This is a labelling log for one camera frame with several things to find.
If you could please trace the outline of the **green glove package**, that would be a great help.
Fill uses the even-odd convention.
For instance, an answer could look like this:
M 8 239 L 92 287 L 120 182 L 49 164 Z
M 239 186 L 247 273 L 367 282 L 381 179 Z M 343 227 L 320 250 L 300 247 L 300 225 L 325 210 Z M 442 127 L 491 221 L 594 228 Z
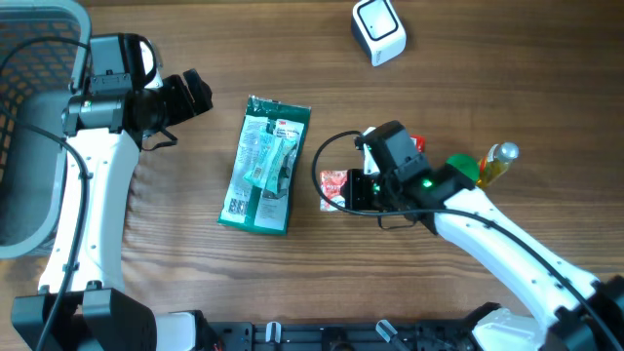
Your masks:
M 311 117 L 309 106 L 290 105 L 251 96 L 239 133 L 232 176 L 217 222 L 241 230 L 285 236 L 288 230 L 293 178 Z M 292 138 L 296 146 L 284 162 L 277 194 L 252 186 L 243 175 L 255 163 L 259 134 Z

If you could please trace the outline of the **red sachet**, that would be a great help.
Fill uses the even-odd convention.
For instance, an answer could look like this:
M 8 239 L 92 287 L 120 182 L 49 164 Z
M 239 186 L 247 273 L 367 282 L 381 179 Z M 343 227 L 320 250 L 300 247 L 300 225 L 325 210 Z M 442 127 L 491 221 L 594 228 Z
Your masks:
M 414 143 L 416 150 L 420 153 L 425 152 L 426 138 L 424 136 L 411 135 L 411 140 Z

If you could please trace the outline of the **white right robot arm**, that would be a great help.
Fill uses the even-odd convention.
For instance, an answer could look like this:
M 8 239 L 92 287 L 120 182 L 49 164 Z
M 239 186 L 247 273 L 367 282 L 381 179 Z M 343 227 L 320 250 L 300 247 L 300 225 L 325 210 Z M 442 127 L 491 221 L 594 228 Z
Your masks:
M 472 157 L 454 154 L 434 169 L 398 121 L 353 135 L 366 164 L 347 183 L 346 208 L 422 223 L 477 259 L 529 311 L 479 313 L 468 333 L 480 349 L 622 349 L 622 277 L 602 282 L 531 237 L 478 187 Z

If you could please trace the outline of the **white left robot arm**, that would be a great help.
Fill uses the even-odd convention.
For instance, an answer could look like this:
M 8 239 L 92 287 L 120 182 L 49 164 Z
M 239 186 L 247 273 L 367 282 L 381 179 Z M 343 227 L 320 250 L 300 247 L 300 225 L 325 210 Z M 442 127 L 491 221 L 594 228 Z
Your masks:
M 200 311 L 155 314 L 127 296 L 121 269 L 125 211 L 143 141 L 209 111 L 195 70 L 162 78 L 150 42 L 133 33 L 84 44 L 92 71 L 63 110 L 67 154 L 53 251 L 38 292 L 18 297 L 12 324 L 35 350 L 208 350 L 218 338 Z

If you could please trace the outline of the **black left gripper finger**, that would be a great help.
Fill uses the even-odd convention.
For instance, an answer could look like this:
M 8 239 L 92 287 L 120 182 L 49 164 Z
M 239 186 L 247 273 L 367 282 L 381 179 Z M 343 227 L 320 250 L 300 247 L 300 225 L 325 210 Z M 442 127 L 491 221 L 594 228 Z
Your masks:
M 202 80 L 199 73 L 195 69 L 189 69 L 183 72 L 187 89 L 193 99 L 193 110 L 196 115 L 211 110 L 213 105 L 213 92 L 210 86 Z
M 160 96 L 167 110 L 167 125 L 177 125 L 196 116 L 192 95 L 179 75 L 163 81 Z

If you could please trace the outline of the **orange tissue pack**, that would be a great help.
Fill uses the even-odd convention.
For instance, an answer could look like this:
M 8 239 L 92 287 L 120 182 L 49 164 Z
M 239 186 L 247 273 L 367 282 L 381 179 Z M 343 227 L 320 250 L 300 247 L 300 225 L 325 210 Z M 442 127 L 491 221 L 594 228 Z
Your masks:
M 326 197 L 338 204 L 340 207 L 345 206 L 345 199 L 340 191 L 346 183 L 346 171 L 321 171 L 320 172 L 321 189 Z

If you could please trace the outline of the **yellow oil bottle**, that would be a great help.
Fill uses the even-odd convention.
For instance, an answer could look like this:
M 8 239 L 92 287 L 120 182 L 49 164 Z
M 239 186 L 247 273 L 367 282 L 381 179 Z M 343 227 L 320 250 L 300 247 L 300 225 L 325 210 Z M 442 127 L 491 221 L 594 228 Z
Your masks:
M 511 141 L 495 144 L 479 162 L 477 186 L 485 189 L 505 174 L 519 158 L 520 148 Z

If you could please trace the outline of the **green lid jar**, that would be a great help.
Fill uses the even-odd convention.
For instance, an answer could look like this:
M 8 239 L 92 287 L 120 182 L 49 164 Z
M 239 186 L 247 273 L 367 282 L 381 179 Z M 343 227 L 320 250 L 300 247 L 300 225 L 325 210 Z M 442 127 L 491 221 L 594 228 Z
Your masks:
M 476 182 L 480 177 L 480 169 L 478 162 L 471 156 L 466 154 L 454 154 L 446 160 L 448 165 L 453 166 L 465 176 Z

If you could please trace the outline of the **light green sachet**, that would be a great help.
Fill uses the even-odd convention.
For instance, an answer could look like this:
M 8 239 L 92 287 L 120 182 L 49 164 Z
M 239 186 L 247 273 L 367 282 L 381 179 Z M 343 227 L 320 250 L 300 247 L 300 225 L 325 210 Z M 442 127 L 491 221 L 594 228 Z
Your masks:
M 262 131 L 259 134 L 259 152 L 256 161 L 243 175 L 243 179 L 252 186 L 277 194 L 280 191 L 281 170 L 295 146 L 295 139 L 274 136 Z

